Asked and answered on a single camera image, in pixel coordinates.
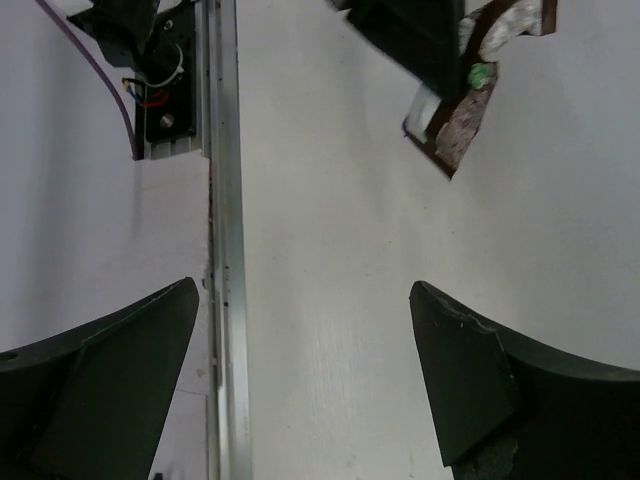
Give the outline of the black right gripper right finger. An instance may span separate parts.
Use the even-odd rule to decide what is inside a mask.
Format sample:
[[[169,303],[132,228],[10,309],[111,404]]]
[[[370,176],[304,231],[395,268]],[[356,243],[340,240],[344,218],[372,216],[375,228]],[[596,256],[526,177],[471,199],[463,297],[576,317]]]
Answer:
[[[573,355],[416,282],[414,338],[457,479],[635,479],[639,374]]]

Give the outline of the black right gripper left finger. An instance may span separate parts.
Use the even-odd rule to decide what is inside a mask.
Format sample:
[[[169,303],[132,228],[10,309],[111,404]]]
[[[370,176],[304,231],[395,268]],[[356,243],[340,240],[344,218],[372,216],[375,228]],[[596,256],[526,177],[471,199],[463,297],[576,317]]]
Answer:
[[[3,352],[2,478],[148,478],[198,309],[184,278]]]

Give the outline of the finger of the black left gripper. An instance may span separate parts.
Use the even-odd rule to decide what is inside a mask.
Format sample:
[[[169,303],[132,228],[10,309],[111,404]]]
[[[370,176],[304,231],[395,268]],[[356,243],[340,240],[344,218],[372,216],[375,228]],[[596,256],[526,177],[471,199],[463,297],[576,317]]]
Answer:
[[[345,0],[330,5],[371,45],[443,100],[462,88],[459,0]]]

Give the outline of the brown chocolate bar wrapper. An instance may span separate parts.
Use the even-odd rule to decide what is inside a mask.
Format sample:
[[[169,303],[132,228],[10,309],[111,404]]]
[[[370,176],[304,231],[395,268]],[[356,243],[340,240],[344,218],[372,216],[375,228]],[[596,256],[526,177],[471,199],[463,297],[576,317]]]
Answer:
[[[555,1],[489,1],[466,14],[458,28],[461,93],[438,101],[422,85],[402,124],[405,137],[452,178],[480,130],[499,79],[499,63],[491,56],[516,37],[543,37],[556,27]]]

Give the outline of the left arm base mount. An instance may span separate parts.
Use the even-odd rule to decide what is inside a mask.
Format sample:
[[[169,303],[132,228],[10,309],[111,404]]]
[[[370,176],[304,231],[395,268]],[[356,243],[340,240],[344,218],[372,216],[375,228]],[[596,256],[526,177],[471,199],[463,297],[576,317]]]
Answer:
[[[139,150],[196,134],[195,5],[161,10],[152,0],[94,1],[67,18],[96,41],[107,63],[133,72],[122,85],[135,101]]]

